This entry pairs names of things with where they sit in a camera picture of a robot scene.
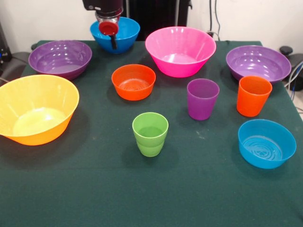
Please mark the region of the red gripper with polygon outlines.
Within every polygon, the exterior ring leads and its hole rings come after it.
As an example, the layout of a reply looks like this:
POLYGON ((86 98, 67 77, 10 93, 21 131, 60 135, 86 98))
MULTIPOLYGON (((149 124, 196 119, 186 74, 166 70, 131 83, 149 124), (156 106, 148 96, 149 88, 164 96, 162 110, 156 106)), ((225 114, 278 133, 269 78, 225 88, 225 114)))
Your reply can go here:
POLYGON ((116 34, 118 33, 118 24, 111 21, 103 21, 98 26, 100 32, 104 35, 110 35, 111 46, 113 50, 117 49, 116 34))

